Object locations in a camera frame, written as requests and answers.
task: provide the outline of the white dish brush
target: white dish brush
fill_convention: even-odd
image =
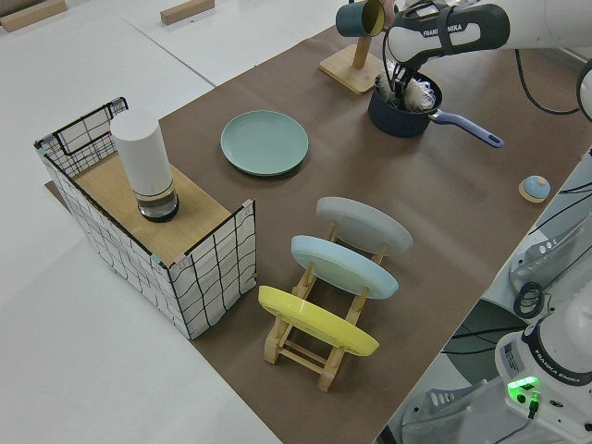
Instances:
[[[393,73],[395,64],[390,60],[387,62],[389,73]],[[400,100],[394,91],[390,89],[389,77],[386,72],[381,72],[376,82],[376,88],[385,102],[396,108],[401,108]],[[411,79],[403,93],[402,109],[412,113],[422,113],[434,109],[436,105],[436,95],[431,89],[429,81]]]

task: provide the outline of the brown table cover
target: brown table cover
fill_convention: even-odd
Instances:
[[[372,43],[377,56],[381,40]],[[315,217],[324,196],[370,204],[413,235],[407,254],[383,262],[399,292],[368,301],[358,324],[380,347],[367,358],[346,355],[328,393],[316,388],[314,372],[284,357],[264,362],[274,318],[256,290],[192,342],[286,443],[371,443],[542,211],[519,195],[520,181],[539,174],[557,191],[592,141],[581,114],[554,117],[527,101],[511,51],[450,56],[422,69],[443,91],[445,111],[482,124],[504,148],[433,123],[420,137],[389,136],[368,117],[369,94],[357,96],[318,69],[352,43],[331,28],[161,120],[173,165],[226,208],[256,201],[260,284],[287,291],[296,284],[302,269],[290,239],[325,234]],[[533,95],[574,106],[575,63],[557,51],[525,51],[523,63]],[[258,109],[285,113],[308,132],[309,153],[296,170],[260,178],[224,157],[222,129]],[[310,300],[340,315],[351,303],[320,281]]]

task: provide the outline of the saucepan handle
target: saucepan handle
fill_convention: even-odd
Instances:
[[[459,116],[458,114],[451,114],[438,110],[434,114],[431,114],[429,118],[439,125],[455,125],[469,134],[473,134],[477,139],[480,139],[494,148],[501,148],[505,145],[505,142],[500,137],[477,125],[472,120]]]

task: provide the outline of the yellow plate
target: yellow plate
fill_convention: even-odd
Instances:
[[[360,328],[285,291],[261,286],[259,303],[272,315],[351,354],[369,356],[378,348],[378,342]]]

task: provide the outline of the blue mug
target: blue mug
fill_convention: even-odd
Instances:
[[[379,0],[350,0],[337,11],[335,26],[343,37],[374,37],[384,29],[385,9]]]

